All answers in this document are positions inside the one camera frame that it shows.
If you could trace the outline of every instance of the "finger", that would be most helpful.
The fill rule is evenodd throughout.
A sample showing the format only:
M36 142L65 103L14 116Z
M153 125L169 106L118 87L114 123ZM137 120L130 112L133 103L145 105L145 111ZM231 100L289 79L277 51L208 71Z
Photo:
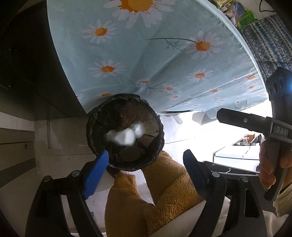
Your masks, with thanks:
M276 182L275 175L269 175L263 170L260 170L259 178L260 180L264 181L268 185L274 185Z
M281 168L290 168L292 167L292 152L285 154L280 160Z
M265 182L263 179L260 178L260 183L262 184L262 186L265 188L265 189L270 189L271 188L271 185L269 185L267 182Z
M265 156L260 161L259 169L265 171L268 175L270 175L274 171L274 166L272 162Z
M263 158L265 154L266 154L266 147L265 147L265 143L263 142L260 145L260 159Z

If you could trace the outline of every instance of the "black metal frame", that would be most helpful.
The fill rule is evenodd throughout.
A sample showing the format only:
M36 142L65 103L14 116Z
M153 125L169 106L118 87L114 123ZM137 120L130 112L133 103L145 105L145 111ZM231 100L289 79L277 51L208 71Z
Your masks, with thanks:
M280 158L292 149L292 72L279 67L267 80L266 89L272 104L273 118L220 109L219 122L263 133L269 140L267 156L273 162L276 183L266 190L265 198L275 201L281 191L287 169L280 167Z

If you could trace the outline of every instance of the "black handle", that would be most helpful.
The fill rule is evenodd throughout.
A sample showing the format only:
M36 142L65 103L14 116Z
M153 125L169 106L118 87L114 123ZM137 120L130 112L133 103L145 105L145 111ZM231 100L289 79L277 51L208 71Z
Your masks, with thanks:
M288 171L288 169L283 169L280 167L280 158L290 149L290 144L272 140L267 142L265 147L268 159L270 159L273 166L276 167L274 170L276 182L265 192L264 198L268 201L276 201Z

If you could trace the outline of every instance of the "blue gripper pad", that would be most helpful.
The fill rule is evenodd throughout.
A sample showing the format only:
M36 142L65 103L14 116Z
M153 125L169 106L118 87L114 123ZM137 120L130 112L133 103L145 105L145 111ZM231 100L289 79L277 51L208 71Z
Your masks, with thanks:
M99 158L96 159L95 164L93 165L91 171L89 172L87 178L84 182L84 189L82 192L82 196L88 199L89 196L93 195L100 179L108 165L109 162L109 154L107 151L104 151Z

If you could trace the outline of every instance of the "blue patterned fabric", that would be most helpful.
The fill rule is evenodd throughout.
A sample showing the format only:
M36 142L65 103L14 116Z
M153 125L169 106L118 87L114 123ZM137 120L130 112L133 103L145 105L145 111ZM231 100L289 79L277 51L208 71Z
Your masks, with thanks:
M292 37L278 15L241 30L266 80L278 67L292 71Z
M267 94L240 33L208 0L47 0L52 38L86 112L138 94L160 111L245 109Z

